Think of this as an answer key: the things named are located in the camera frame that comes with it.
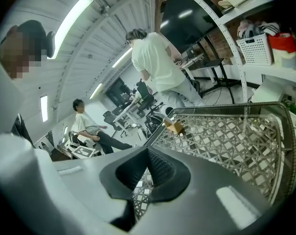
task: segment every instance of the ceiling light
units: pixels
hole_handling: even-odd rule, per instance
[[[192,10],[186,10],[186,11],[180,13],[180,14],[178,15],[178,18],[184,18],[184,17],[186,17],[186,16],[189,16],[191,13],[192,13]]]
[[[55,34],[55,51],[51,58],[48,59],[55,59],[62,42],[64,41],[69,29],[72,27],[74,22],[80,16],[81,13],[93,2],[93,0],[79,0],[74,7],[70,10],[70,12],[66,15],[63,22],[61,23],[58,31]]]
[[[42,121],[46,122],[48,120],[48,96],[45,95],[40,97],[40,103],[41,103]]]
[[[160,29],[162,29],[164,26],[166,26],[169,23],[168,20],[161,23]]]
[[[116,65],[118,65],[118,63],[120,62],[120,61],[122,61],[122,59],[125,57],[125,56],[127,56],[127,54],[129,53],[129,52],[131,52],[133,50],[133,48],[130,48],[128,51],[126,51],[116,62],[115,62],[115,64],[113,64],[112,65],[112,68],[115,68],[116,67]]]
[[[98,91],[98,89],[102,86],[102,84],[99,84],[97,86],[97,88],[95,88],[94,92],[92,93],[92,95],[89,97],[89,99],[92,99],[92,97],[94,96],[94,94]]]

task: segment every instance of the black screen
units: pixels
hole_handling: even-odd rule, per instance
[[[214,11],[219,10],[210,0],[204,0]],[[161,33],[183,53],[217,25],[194,0],[167,0]]]

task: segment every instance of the shelf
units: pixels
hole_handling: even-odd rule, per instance
[[[220,18],[220,23],[227,22],[274,0],[247,0]]]
[[[245,64],[241,68],[244,72],[257,72],[263,75],[275,76],[296,83],[296,70],[289,68],[277,67],[275,64],[270,66],[248,65]]]

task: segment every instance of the white ceiling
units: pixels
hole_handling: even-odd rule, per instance
[[[77,1],[18,0],[0,28],[0,39],[11,26],[31,19],[40,21],[46,33],[56,32]],[[126,32],[134,28],[150,31],[150,4],[153,5],[149,0],[94,0],[68,32],[57,58],[47,60],[44,67],[30,68],[29,74],[16,81],[25,95],[20,113],[32,129],[29,132],[44,134],[73,113],[73,100],[88,101],[99,83],[107,88],[116,79],[129,64],[112,68],[129,48]],[[110,7],[108,14],[99,14],[102,5]],[[40,113],[43,95],[48,95],[49,105],[49,120],[45,123]]]

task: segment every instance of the gray pants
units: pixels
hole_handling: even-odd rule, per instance
[[[187,78],[180,85],[159,93],[173,108],[185,107],[178,93],[184,95],[194,106],[205,106],[202,98]]]

